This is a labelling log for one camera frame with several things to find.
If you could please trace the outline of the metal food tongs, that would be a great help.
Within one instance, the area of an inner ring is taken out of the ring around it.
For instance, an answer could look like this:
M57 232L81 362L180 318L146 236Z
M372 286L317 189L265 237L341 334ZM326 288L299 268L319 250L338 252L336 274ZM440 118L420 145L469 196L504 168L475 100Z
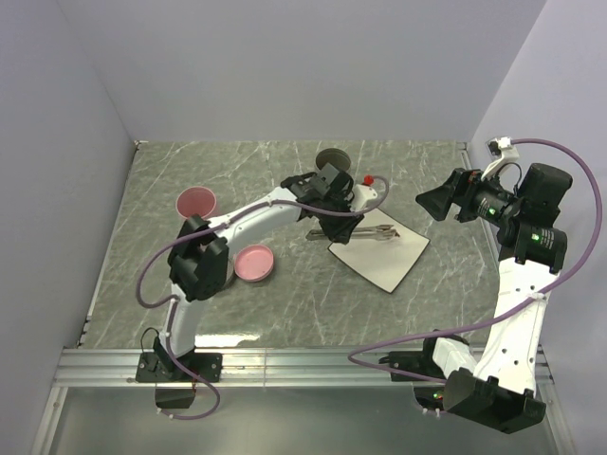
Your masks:
M385 241L395 237L399 237L393 225L377 225L372 227L355 227L351 233L346 234L346 241L340 241L341 244L346 244L350 240L377 240ZM321 229L311 229L305 235L307 241L328 240L329 237Z

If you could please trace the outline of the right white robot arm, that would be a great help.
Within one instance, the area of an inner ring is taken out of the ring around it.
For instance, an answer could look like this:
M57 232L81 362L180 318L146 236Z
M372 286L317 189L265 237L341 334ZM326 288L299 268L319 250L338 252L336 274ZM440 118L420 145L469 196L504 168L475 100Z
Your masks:
M567 237L554 223L571 188L569 173L534 163L516 191L505 190L497 175L455 169L440 187L417 195L435 220L452 205L464 223L481 218L498 228L497 323L475 359L458 335L427 338L418 357L420 371L446 380L439 402L444 411L511 434L538 425L545 403L536 397L535 361L549 293L559 277Z

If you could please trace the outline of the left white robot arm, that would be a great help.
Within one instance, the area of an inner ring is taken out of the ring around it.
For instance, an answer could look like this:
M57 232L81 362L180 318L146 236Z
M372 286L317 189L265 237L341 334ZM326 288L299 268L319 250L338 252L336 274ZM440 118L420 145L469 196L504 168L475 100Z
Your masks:
M169 315L154 345L160 372L171 381L180 381L191 372L202 302L222 290L229 260L235 254L273 229L308 217L319 220L322 233L331 242L345 245L362 221L362 212L376 199L375 190L327 165L317 173L286 178L242 209L211 219L188 218L178 234L188 240L173 246L168 257Z

